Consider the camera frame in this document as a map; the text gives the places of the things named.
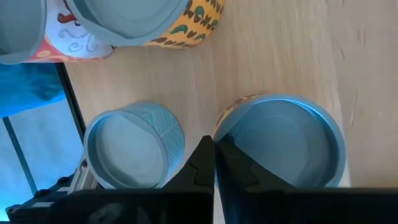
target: floor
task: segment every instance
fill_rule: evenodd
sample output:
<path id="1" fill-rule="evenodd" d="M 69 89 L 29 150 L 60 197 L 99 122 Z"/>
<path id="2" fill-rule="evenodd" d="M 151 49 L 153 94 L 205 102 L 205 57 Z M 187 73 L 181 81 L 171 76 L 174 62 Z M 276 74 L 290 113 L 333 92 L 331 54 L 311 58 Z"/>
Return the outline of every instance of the floor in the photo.
<path id="1" fill-rule="evenodd" d="M 9 117 L 37 189 L 53 186 L 72 174 L 83 150 L 66 100 Z M 33 194 L 9 135 L 0 122 L 0 221 L 4 209 Z"/>

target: empty tin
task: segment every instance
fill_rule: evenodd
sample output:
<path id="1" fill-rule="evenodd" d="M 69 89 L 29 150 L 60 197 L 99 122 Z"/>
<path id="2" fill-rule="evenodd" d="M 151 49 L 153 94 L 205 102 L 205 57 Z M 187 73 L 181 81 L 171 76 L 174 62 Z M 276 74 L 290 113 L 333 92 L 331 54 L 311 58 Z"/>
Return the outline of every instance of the empty tin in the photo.
<path id="1" fill-rule="evenodd" d="M 337 187 L 346 151 L 333 118 L 292 95 L 252 95 L 220 116 L 215 141 L 225 135 L 256 162 L 296 187 Z"/>
<path id="2" fill-rule="evenodd" d="M 177 119 L 151 102 L 98 115 L 84 137 L 90 170 L 106 189 L 163 187 L 181 162 L 183 149 Z"/>
<path id="3" fill-rule="evenodd" d="M 199 44 L 217 26 L 224 0 L 67 0 L 76 18 L 115 46 L 181 49 Z"/>

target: tin rim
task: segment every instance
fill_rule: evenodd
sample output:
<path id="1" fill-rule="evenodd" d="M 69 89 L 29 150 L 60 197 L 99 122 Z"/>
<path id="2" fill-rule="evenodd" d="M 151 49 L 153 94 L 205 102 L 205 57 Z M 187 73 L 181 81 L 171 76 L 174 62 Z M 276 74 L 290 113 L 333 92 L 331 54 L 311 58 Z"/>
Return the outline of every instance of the tin rim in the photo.
<path id="1" fill-rule="evenodd" d="M 333 177 L 325 184 L 325 187 L 337 187 L 343 178 L 346 165 L 346 146 L 344 137 L 340 127 L 336 124 L 336 121 L 331 117 L 331 115 L 321 106 L 316 105 L 314 102 L 308 99 L 285 94 L 260 95 L 257 98 L 237 106 L 230 114 L 225 117 L 224 120 L 222 120 L 219 128 L 216 130 L 214 137 L 215 141 L 220 141 L 221 138 L 225 136 L 229 130 L 239 121 L 239 119 L 242 118 L 244 114 L 248 112 L 255 104 L 277 100 L 288 101 L 301 106 L 312 115 L 318 116 L 318 119 L 322 119 L 322 121 L 324 121 L 324 124 L 322 125 L 324 129 L 327 128 L 329 131 L 331 131 L 333 143 L 335 144 L 335 148 L 331 150 L 334 150 L 337 153 L 337 160 L 335 162 L 336 167 L 333 170 Z"/>

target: patterned tin can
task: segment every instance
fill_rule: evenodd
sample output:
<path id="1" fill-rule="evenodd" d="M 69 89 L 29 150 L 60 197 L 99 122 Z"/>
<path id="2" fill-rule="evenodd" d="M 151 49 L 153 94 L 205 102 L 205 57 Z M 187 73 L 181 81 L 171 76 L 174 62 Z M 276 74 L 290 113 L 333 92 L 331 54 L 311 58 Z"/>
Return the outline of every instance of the patterned tin can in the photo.
<path id="1" fill-rule="evenodd" d="M 202 42 L 224 9 L 224 0 L 67 1 L 83 26 L 108 44 L 171 49 Z"/>

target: cartoon print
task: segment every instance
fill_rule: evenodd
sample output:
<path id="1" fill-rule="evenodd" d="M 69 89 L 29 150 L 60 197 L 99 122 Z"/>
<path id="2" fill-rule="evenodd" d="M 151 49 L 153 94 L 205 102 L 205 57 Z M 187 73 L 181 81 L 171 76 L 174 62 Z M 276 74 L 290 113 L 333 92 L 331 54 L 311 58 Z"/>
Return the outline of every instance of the cartoon print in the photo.
<path id="1" fill-rule="evenodd" d="M 67 22 L 75 21 L 75 25 L 76 26 L 81 26 L 81 24 L 77 21 L 76 17 L 72 14 L 72 12 L 71 12 L 71 10 L 70 10 L 70 8 L 68 6 L 67 0 L 63 0 L 63 3 L 65 4 L 67 9 L 69 10 L 70 14 L 68 14 L 68 15 L 64 15 L 62 13 L 58 14 L 58 22 L 64 24 L 64 23 L 67 23 Z"/>
<path id="2" fill-rule="evenodd" d="M 101 60 L 113 52 L 76 21 L 66 0 L 47 0 L 47 19 L 42 43 L 29 62 Z"/>
<path id="3" fill-rule="evenodd" d="M 218 25 L 223 8 L 224 0 L 189 0 L 168 31 L 144 45 L 182 49 L 199 44 Z"/>

